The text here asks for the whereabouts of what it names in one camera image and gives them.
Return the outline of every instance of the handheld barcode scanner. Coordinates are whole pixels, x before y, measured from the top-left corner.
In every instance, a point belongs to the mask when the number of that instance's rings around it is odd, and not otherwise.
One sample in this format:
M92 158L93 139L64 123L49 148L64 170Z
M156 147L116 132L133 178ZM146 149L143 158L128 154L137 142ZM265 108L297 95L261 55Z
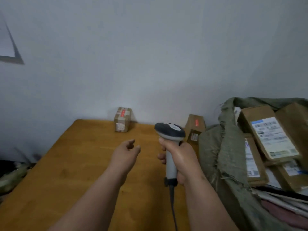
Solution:
M174 141L176 144L179 145L180 141L185 138L185 131L182 127L171 124L171 123L163 123L159 122L155 124L154 129L159 134L160 137ZM177 168L173 162L171 153L167 150L166 151L166 177L164 179L165 186L169 186L170 191L170 202L171 202L171 209L172 215L175 224L175 230L177 231L177 225L175 220L175 214L173 209L173 202L174 202L174 187L177 186Z

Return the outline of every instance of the small cardboard box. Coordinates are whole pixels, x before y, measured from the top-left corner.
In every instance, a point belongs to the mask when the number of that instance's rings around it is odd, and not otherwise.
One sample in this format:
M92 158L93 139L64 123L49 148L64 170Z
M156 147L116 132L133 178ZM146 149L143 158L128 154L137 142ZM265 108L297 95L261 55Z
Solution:
M119 107L115 115L115 131L127 132L131 122L132 109Z
M308 170L308 108L292 103L278 110L275 115L298 147L302 155L302 159L298 160L300 165Z
M283 190L298 192L308 186L308 175L292 160L282 165L270 166Z
M245 134L247 180L250 186L263 186L269 182L264 164L251 134Z
M199 134L205 131L205 123L202 116L190 114L185 125L187 143L198 144Z
M238 122L244 132L253 135L267 165L301 158L294 142L280 125L269 105L242 109Z

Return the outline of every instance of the right hand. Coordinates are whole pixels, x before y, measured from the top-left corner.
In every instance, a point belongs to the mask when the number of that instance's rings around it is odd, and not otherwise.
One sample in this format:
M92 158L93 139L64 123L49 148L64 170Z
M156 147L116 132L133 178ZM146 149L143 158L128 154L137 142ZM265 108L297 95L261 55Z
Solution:
M183 142L180 146L174 141L159 138L161 148L166 149L171 153L172 159L176 168L178 169L177 181L184 185L191 178L202 177L204 174L201 170L196 153L189 143ZM166 164L166 154L160 153L157 158Z

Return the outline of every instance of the left hand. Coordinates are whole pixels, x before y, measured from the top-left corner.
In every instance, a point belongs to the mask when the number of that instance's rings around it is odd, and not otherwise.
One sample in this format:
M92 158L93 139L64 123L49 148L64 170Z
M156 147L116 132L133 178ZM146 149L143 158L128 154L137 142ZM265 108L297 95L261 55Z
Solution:
M134 148L135 140L122 142L113 152L108 168L117 171L122 177L122 184L126 176L136 163L137 156L141 151L138 145Z

